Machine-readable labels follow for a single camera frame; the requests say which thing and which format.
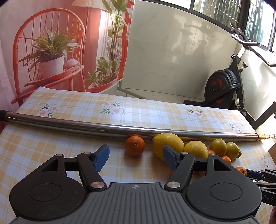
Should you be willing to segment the black exercise bike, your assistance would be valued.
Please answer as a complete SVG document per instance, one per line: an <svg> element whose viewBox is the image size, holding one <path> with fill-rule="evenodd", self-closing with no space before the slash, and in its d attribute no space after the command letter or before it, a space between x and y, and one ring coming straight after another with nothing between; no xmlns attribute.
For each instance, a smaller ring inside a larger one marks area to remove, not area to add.
<svg viewBox="0 0 276 224"><path fill-rule="evenodd" d="M248 67L244 62L239 66L241 58L231 55L232 62L228 68L217 70L207 80L204 90L204 101L197 102L184 100L185 105L220 108L239 111L249 122L254 130L257 130L269 117L275 115L275 102L261 115L254 119L244 107L244 90L241 80L242 71Z"/></svg>

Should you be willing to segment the round yellow lemon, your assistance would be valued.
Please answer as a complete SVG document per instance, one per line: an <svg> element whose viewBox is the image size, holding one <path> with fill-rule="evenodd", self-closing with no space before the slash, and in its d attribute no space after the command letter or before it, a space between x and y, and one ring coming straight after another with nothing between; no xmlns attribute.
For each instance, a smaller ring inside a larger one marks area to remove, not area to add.
<svg viewBox="0 0 276 224"><path fill-rule="evenodd" d="M198 140L188 142L184 146L184 152L194 155L196 158L208 158L207 146Z"/></svg>

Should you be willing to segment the small orange tangerine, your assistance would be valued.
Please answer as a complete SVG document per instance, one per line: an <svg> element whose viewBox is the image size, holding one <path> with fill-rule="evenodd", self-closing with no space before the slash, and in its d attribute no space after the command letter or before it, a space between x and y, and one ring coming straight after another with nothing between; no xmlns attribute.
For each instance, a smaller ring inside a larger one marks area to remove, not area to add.
<svg viewBox="0 0 276 224"><path fill-rule="evenodd" d="M140 156L145 150L145 142L139 136L131 136L126 140L125 150L131 156Z"/></svg>

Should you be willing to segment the large yellow lemon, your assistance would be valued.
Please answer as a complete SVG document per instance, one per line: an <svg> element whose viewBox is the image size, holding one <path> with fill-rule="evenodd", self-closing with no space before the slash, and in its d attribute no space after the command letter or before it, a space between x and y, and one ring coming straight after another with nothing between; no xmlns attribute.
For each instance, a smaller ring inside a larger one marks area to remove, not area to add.
<svg viewBox="0 0 276 224"><path fill-rule="evenodd" d="M178 153L184 151L184 142L177 135L172 133L158 134L153 138L153 151L155 155L161 160L164 160L163 149L166 145L169 145Z"/></svg>

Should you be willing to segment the orange plaid floral tablecloth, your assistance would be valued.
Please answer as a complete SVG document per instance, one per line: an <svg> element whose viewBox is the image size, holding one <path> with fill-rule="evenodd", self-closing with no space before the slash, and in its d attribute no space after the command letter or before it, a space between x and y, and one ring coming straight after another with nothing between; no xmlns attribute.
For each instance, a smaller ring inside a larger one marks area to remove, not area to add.
<svg viewBox="0 0 276 224"><path fill-rule="evenodd" d="M242 154L234 167L275 169L269 153L275 123L257 133L237 110L215 109L114 95L39 87L12 113L1 106L1 223L15 214L11 189L54 155L93 153L106 144L110 156L102 181L165 184L171 171L154 153L153 140L171 133L181 142L234 142Z"/></svg>

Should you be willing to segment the long steel pole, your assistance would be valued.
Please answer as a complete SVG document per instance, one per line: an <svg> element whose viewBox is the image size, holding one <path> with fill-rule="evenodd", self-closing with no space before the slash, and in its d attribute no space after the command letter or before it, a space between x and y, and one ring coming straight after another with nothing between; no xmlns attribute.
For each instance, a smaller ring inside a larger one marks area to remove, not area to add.
<svg viewBox="0 0 276 224"><path fill-rule="evenodd" d="M144 139L151 140L154 136L161 133L172 133L184 138L184 140L213 141L214 139L223 139L225 141L246 142L275 139L275 134L198 132L187 130L168 130L160 128L97 124L83 121L53 119L47 117L26 115L5 110L1 110L1 121L21 124L23 126L31 126L35 128L45 128L48 130L59 132L123 139L129 138L131 135L138 135Z"/></svg>

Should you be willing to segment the green-yellow citrus fruit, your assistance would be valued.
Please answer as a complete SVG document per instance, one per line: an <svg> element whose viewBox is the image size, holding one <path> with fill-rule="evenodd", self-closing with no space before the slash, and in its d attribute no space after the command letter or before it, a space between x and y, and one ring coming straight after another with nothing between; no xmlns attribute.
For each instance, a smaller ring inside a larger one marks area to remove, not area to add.
<svg viewBox="0 0 276 224"><path fill-rule="evenodd" d="M234 142L228 142L226 144L226 156L228 156L231 160L234 160L239 155L239 147Z"/></svg>

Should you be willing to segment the printed red room backdrop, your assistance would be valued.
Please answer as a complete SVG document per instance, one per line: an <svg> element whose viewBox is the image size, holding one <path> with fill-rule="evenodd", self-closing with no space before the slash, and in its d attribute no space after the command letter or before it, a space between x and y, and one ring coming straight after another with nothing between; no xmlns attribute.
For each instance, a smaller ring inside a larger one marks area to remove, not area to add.
<svg viewBox="0 0 276 224"><path fill-rule="evenodd" d="M134 1L1 1L1 108L39 87L122 90Z"/></svg>

